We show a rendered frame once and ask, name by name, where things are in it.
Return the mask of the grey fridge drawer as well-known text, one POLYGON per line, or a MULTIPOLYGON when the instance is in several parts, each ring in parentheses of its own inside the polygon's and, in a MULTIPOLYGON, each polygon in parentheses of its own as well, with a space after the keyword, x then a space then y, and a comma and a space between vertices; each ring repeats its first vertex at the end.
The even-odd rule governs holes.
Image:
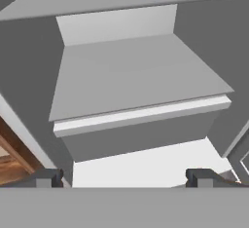
POLYGON ((69 46, 50 119, 83 162, 202 139, 231 91, 174 34, 69 46))

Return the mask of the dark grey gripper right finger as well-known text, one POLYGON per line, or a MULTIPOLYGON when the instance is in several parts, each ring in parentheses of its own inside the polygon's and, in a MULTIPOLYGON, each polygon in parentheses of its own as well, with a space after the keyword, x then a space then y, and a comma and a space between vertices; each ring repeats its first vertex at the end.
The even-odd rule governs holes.
POLYGON ((239 183, 224 179, 211 169, 187 169, 187 187, 238 187, 239 183))

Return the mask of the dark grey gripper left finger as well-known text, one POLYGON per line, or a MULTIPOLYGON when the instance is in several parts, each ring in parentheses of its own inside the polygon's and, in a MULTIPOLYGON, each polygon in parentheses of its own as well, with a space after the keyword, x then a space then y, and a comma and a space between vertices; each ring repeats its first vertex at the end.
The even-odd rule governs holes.
POLYGON ((60 188, 62 182, 63 170, 43 169, 34 172, 27 178, 17 181, 15 187, 35 187, 35 188, 60 188))

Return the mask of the grey fridge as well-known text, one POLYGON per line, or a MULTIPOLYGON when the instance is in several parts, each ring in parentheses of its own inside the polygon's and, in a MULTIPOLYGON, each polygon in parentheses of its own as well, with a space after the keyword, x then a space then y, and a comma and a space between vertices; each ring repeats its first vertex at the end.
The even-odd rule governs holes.
POLYGON ((44 167, 63 170, 65 186, 74 183, 85 162, 155 149, 74 161, 50 119, 64 49, 174 34, 210 67, 181 38, 180 29, 199 27, 222 45, 233 31, 236 1, 15 0, 0 10, 0 117, 44 167))

